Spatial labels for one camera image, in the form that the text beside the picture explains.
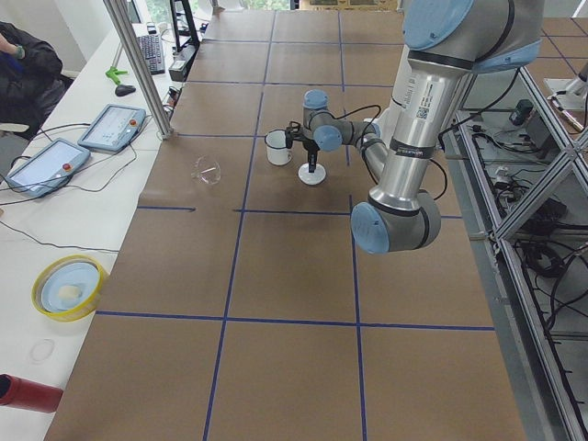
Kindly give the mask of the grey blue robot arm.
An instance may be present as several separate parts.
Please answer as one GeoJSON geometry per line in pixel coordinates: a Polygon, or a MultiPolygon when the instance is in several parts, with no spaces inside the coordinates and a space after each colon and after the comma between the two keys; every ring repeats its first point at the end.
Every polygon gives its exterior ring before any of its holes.
{"type": "Polygon", "coordinates": [[[440,212],[421,188],[458,81],[523,67],[536,59],[541,1],[413,1],[390,106],[375,123],[336,119],[318,89],[303,100],[301,133],[314,149],[357,148],[377,184],[351,214],[355,242],[386,254],[426,247],[440,212]]]}

